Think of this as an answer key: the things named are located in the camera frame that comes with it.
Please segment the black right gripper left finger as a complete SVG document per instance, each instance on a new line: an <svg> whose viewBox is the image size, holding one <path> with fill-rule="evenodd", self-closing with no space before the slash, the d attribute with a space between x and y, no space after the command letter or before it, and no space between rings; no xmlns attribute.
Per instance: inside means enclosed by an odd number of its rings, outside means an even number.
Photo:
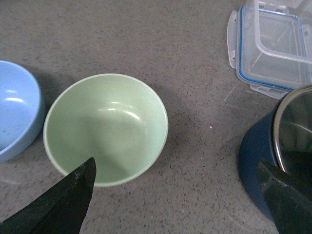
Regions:
<svg viewBox="0 0 312 234"><path fill-rule="evenodd" d="M92 198L96 162L90 158L0 225L2 234L78 234Z"/></svg>

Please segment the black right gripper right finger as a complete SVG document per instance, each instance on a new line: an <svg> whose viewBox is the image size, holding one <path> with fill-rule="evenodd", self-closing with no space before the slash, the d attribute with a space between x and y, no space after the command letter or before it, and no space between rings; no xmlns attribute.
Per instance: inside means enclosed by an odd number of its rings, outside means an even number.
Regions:
<svg viewBox="0 0 312 234"><path fill-rule="evenodd" d="M280 234L312 232L312 188L260 159L257 178L265 203Z"/></svg>

